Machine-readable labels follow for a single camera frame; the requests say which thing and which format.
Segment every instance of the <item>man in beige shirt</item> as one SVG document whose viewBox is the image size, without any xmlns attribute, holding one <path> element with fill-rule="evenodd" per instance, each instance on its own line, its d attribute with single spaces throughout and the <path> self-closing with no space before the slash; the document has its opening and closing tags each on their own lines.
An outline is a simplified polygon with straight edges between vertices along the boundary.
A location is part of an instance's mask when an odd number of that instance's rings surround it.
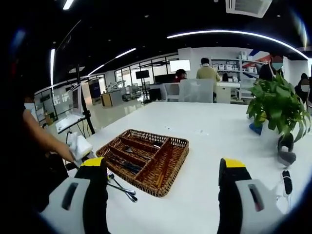
<svg viewBox="0 0 312 234">
<path fill-rule="evenodd" d="M 197 79 L 214 79 L 214 97 L 216 91 L 216 83 L 221 81 L 219 74 L 216 72 L 215 69 L 209 66 L 209 59 L 202 58 L 200 60 L 201 68 L 197 71 L 196 78 Z"/>
</svg>

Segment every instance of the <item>plant pot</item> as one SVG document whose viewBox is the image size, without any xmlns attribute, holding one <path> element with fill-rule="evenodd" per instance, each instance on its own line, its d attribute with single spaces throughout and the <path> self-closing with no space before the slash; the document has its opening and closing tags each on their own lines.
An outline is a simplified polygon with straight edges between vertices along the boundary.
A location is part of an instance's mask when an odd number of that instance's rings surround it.
<svg viewBox="0 0 312 234">
<path fill-rule="evenodd" d="M 277 128 L 275 128 L 274 131 L 269 129 L 268 125 L 269 121 L 267 120 L 262 124 L 260 139 L 266 147 L 270 149 L 277 149 L 278 139 L 281 134 L 278 134 Z"/>
</svg>

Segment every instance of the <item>computer monitor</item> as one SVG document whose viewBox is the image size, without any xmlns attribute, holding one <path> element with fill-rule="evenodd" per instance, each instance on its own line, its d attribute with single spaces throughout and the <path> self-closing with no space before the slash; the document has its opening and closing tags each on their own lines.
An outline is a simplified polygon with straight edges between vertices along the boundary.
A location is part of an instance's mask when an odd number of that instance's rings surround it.
<svg viewBox="0 0 312 234">
<path fill-rule="evenodd" d="M 191 65 L 189 60 L 172 60 L 170 61 L 170 71 L 176 72 L 179 69 L 183 69 L 185 71 L 191 70 Z"/>
<path fill-rule="evenodd" d="M 82 115 L 81 84 L 74 87 L 71 92 L 73 99 L 73 114 L 81 116 Z"/>
<path fill-rule="evenodd" d="M 158 84 L 173 83 L 175 78 L 176 78 L 175 74 L 155 76 L 155 83 L 158 83 Z"/>
<path fill-rule="evenodd" d="M 136 72 L 136 79 L 144 79 L 150 77 L 150 73 L 148 70 Z"/>
</svg>

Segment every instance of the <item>blue object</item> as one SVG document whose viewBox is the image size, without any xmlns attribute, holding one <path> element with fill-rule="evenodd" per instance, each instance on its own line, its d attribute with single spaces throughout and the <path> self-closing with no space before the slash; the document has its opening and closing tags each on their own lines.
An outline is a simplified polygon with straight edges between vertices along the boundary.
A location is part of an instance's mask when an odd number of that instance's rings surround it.
<svg viewBox="0 0 312 234">
<path fill-rule="evenodd" d="M 260 127 L 255 127 L 254 123 L 251 123 L 249 124 L 249 128 L 253 130 L 255 133 L 257 133 L 258 135 L 260 135 L 262 132 L 262 125 Z"/>
</svg>

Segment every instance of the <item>black ceiling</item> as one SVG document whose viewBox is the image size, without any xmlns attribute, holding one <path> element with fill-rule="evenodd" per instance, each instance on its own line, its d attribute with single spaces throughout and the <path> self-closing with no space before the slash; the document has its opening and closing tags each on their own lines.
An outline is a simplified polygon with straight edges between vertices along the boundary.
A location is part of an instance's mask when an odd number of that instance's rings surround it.
<svg viewBox="0 0 312 234">
<path fill-rule="evenodd" d="M 19 74 L 32 81 L 36 90 L 50 85 L 50 50 L 53 47 L 57 48 L 54 83 L 58 83 L 76 76 L 68 74 L 76 64 L 85 66 L 81 75 L 87 75 L 132 48 L 137 50 L 113 60 L 97 73 L 184 47 L 235 46 L 302 59 L 277 43 L 245 35 L 203 34 L 176 39 L 167 39 L 167 36 L 195 30 L 241 30 L 302 47 L 293 13 L 305 23 L 308 35 L 312 31 L 308 1 L 304 0 L 273 0 L 262 19 L 226 14 L 225 0 L 74 0 L 69 10 L 63 11 L 65 1 L 13 3 L 18 9 L 14 10 L 16 17 L 10 32 L 17 29 L 26 32 L 15 56 L 19 59 Z"/>
</svg>

